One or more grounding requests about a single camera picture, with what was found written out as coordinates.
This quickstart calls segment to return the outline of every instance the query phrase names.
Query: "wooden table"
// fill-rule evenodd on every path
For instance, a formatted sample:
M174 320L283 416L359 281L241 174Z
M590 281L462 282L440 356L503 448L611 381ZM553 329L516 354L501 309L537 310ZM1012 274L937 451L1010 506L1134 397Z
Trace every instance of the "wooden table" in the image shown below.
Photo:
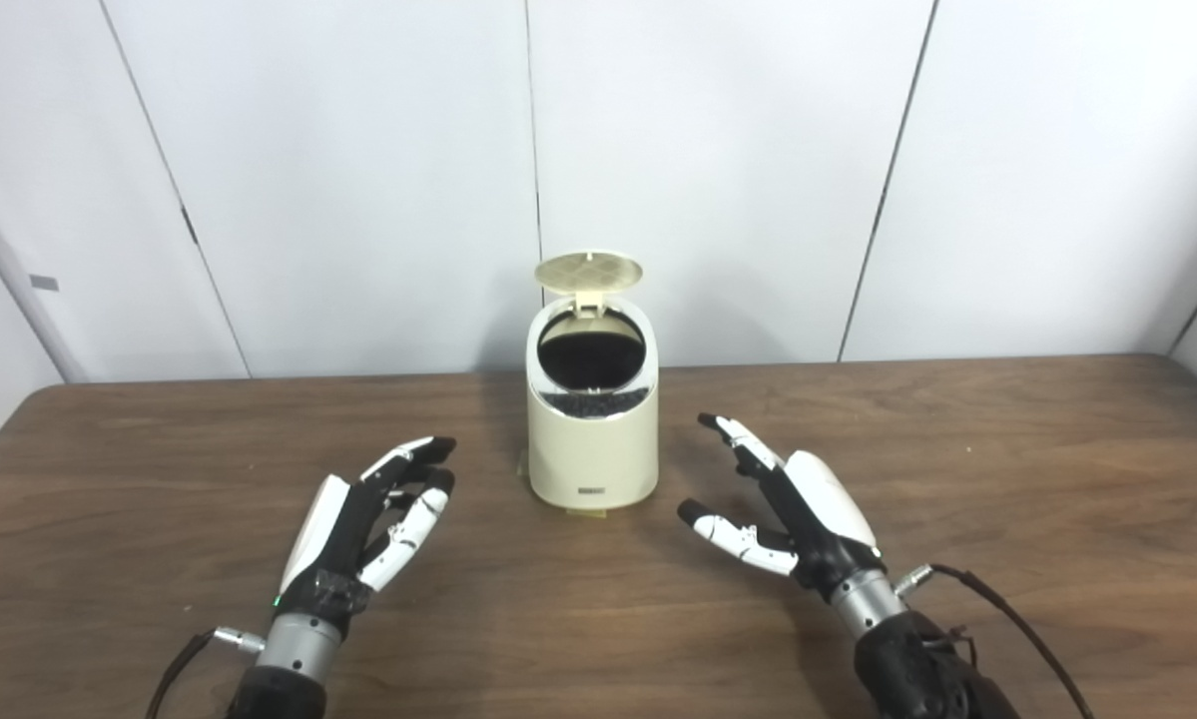
M894 577L972 568L1043 633L1098 715L1197 719L1197 382L1159 357L670 370L662 477L606 519L516 476L519 374L74 385L0 432L0 718L141 715L193 632L263 632L327 473L426 433L460 440L424 550L356 620L328 715L873 715L821 601L676 519L694 495L772 523L694 424L735 415L821 455ZM1026 640L955 583L1026 718L1076 715ZM220 715L250 663L202 652L168 719Z

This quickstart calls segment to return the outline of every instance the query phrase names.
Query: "robotic hand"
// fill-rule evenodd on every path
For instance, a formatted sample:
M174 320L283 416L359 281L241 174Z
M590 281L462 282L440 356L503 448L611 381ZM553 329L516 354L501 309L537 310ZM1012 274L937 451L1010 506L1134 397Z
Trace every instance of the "robotic hand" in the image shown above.
M412 559L448 505L455 479L435 464L455 446L451 438L419 438L390 450L358 481L334 474L323 480L284 569L268 636L226 627L198 634L164 674L147 719L212 638L259 654L238 682L229 719L321 719L328 703L323 682L351 617ZM370 541L387 510L403 511L402 518Z
M959 633L942 632L905 604L931 577L930 565L892 587L873 529L825 462L802 450L782 461L737 420L700 414L700 424L719 432L735 451L736 469L758 481L786 534L741 529L693 499L679 506L680 518L746 565L792 577L819 592L855 638L855 674L882 715L1019 719L998 686L958 654ZM964 583L965 577L978 581L959 574Z

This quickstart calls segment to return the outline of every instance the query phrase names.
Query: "open lid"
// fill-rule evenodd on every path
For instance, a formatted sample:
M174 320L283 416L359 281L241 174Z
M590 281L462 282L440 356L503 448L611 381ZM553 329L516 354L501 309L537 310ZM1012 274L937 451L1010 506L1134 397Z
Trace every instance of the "open lid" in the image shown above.
M643 268L615 251L572 251L535 266L535 281L554 294L576 295L576 310L591 306L603 312L604 294L633 287Z

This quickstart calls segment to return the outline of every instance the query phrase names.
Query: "trash can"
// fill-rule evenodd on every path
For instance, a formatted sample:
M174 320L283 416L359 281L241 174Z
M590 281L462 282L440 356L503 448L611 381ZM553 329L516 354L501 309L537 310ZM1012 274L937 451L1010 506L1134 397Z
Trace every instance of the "trash can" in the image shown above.
M561 294L527 341L531 488L567 510L633 505L658 479L658 355L646 315L613 293L643 276L633 258L577 251L540 263Z

